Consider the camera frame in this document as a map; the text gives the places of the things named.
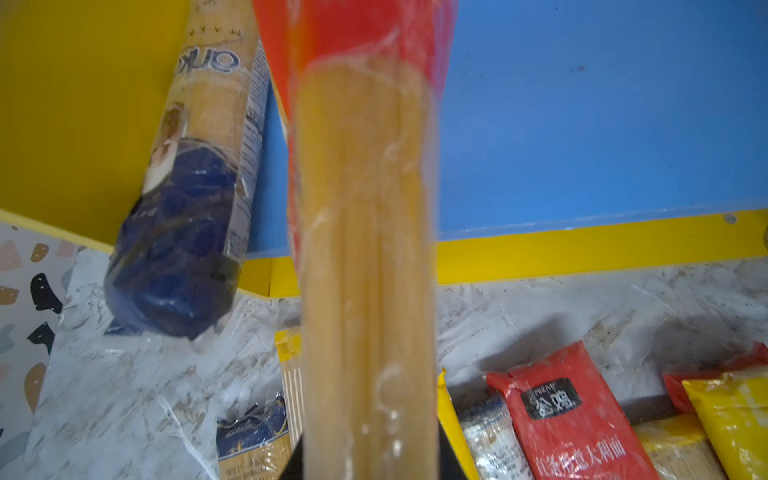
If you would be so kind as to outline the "red black-label spaghetti bag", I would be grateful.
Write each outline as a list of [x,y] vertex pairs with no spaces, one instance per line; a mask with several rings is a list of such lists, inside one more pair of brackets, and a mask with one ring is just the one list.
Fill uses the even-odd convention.
[[258,1],[289,143],[307,479],[436,479],[439,109],[454,1]]

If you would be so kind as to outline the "dark blue Anko pasta bag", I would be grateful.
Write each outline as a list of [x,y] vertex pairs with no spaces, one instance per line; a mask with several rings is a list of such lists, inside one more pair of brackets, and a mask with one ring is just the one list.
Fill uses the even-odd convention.
[[106,272],[109,334],[194,339],[230,311],[269,88],[252,4],[192,2],[141,194]]

